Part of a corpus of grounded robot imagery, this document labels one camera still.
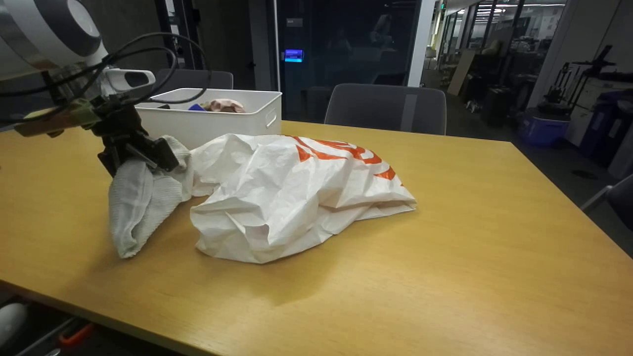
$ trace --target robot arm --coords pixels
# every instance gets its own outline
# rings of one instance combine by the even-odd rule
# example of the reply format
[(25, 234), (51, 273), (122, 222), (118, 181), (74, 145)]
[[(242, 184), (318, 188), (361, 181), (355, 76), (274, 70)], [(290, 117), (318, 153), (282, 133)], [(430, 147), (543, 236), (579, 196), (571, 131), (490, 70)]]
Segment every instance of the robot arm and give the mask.
[[(76, 0), (0, 0), (0, 82), (53, 70), (76, 72), (102, 66), (104, 60), (100, 34)], [(78, 92), (64, 95), (64, 103), (23, 119), (13, 129), (29, 137), (84, 127), (102, 139), (98, 159), (110, 175), (128, 159), (171, 171), (177, 163), (165, 141), (146, 137), (134, 103), (128, 101), (130, 94), (144, 92), (153, 82), (149, 72), (102, 66)]]

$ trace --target chair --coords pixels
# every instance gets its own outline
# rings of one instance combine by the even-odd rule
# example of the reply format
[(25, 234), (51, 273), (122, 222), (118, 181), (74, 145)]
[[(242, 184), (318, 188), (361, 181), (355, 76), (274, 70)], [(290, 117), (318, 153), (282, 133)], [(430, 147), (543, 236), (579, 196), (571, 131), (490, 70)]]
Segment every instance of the chair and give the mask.
[(581, 206), (581, 210), (587, 212), (602, 200), (606, 200), (616, 218), (633, 230), (633, 175), (612, 186), (600, 188)]
[[(155, 84), (159, 84), (169, 70), (157, 70), (155, 72)], [(159, 94), (171, 92), (177, 88), (201, 88), (209, 84), (207, 88), (213, 90), (233, 90), (233, 74), (229, 72), (209, 72), (209, 82), (207, 82), (207, 72), (197, 72), (197, 70), (175, 70), (169, 82), (159, 88)]]
[(324, 123), (444, 135), (446, 97), (428, 88), (339, 84)]

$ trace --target table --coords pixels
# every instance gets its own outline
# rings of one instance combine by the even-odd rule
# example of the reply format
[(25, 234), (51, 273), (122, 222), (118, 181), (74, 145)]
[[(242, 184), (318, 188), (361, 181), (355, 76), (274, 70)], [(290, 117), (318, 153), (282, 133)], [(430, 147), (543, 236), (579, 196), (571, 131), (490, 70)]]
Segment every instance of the table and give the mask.
[(375, 151), (419, 210), (240, 266), (195, 252), (189, 202), (120, 262), (98, 141), (3, 133), (0, 281), (185, 355), (633, 355), (633, 264), (511, 145), (282, 131)]

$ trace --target crumpled bag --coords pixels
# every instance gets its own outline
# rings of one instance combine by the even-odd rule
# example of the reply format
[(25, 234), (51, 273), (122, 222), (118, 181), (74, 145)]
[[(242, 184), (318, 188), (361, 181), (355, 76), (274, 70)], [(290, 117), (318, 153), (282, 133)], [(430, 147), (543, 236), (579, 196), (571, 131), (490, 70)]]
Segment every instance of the crumpled bag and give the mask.
[(191, 196), (207, 196), (189, 212), (197, 250), (242, 264), (300, 254), (355, 220), (415, 210), (393, 169), (347, 143), (223, 135), (189, 153), (167, 143), (179, 159), (171, 175), (132, 161), (114, 177), (110, 230), (120, 258), (136, 256)]

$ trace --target red print on bag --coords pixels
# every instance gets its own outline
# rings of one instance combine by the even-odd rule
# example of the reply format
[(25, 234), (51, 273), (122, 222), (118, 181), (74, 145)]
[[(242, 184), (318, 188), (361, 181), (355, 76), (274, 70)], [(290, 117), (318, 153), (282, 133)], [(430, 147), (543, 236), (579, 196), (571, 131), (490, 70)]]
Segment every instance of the red print on bag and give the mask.
[[(316, 161), (343, 161), (347, 155), (351, 155), (355, 161), (371, 167), (371, 165), (381, 165), (381, 159), (361, 147), (353, 147), (347, 143), (333, 143), (333, 141), (316, 141), (322, 147), (339, 151), (339, 155), (333, 153), (322, 153), (310, 145), (306, 145), (302, 139), (292, 137), (296, 141), (296, 155), (298, 161), (304, 163), (308, 159), (316, 159)], [(393, 181), (395, 179), (395, 171), (391, 167), (387, 167), (387, 171), (373, 175), (377, 179), (385, 179), (385, 181)]]

